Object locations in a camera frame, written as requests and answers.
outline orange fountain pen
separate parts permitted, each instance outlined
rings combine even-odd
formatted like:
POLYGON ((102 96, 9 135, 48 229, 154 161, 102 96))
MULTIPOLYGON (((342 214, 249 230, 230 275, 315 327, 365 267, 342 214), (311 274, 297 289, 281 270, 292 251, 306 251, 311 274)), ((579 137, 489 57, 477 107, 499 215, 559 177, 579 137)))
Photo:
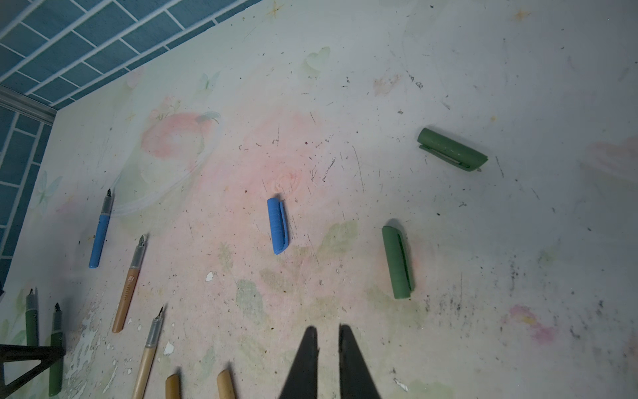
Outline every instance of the orange fountain pen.
POLYGON ((128 313, 129 306, 131 306, 133 291, 135 291, 135 284, 137 284, 137 278, 140 275, 140 268, 142 267, 142 259, 144 258, 145 251, 146 245, 144 243, 144 236, 142 236, 140 237, 137 247, 135 247, 131 267, 128 269, 124 289, 122 290, 122 296, 120 297, 120 303, 117 306, 117 313, 115 314, 115 321, 113 322, 114 333, 119 333, 122 331, 122 328, 124 328, 126 314, 128 313))

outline blue pen barrel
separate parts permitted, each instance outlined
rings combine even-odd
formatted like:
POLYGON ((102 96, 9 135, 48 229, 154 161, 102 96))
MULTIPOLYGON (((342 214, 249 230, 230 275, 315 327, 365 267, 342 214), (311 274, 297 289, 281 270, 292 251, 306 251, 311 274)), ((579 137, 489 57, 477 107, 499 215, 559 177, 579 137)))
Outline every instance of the blue pen barrel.
POLYGON ((279 255, 288 248, 288 227, 283 204, 278 198, 271 198, 268 203, 268 217, 271 222, 272 249, 279 255))
POLYGON ((95 232, 95 240, 93 241, 93 251, 91 251, 91 260, 89 261, 89 267, 91 269, 95 269, 100 264, 100 257, 102 256, 102 247, 104 247, 104 241, 107 238, 108 221, 110 219, 111 219, 110 215, 100 215, 98 230, 95 232))

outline table surface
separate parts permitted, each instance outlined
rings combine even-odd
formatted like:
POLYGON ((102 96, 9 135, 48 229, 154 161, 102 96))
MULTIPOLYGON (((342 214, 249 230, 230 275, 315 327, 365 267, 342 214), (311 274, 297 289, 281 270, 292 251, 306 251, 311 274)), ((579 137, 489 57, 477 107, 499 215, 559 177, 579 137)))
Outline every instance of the table surface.
MULTIPOLYGON (((318 329, 339 396, 352 327, 383 398, 638 393, 638 6, 621 0, 262 1, 60 111, 0 309, 64 312, 62 398, 275 398, 318 329), (419 149, 430 127, 489 160, 419 149), (106 190, 100 266, 89 269, 106 190), (279 194, 290 247, 272 252, 279 194), (395 300, 381 228, 415 279, 395 300), (148 234, 124 330, 111 333, 148 234)), ((7 374, 21 369, 15 365, 7 374)), ((44 373, 18 395, 46 397, 44 373)))

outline tile wall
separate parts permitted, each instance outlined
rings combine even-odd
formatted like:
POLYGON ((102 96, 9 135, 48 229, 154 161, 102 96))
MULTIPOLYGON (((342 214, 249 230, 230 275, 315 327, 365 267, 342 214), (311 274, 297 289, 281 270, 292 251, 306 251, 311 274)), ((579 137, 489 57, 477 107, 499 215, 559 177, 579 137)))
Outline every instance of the tile wall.
POLYGON ((0 84, 61 109, 259 1, 3 1, 0 84))
POLYGON ((0 107, 0 283, 18 243, 51 126, 0 107))

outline blue pen cap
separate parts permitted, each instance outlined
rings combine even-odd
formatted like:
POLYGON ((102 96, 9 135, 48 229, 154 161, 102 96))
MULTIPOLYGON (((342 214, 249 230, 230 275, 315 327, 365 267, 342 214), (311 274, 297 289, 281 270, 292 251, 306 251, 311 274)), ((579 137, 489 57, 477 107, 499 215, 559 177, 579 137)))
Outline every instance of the blue pen cap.
POLYGON ((272 249, 279 255, 288 248, 288 225, 283 203, 278 198, 271 198, 268 203, 268 217, 271 222, 272 249))

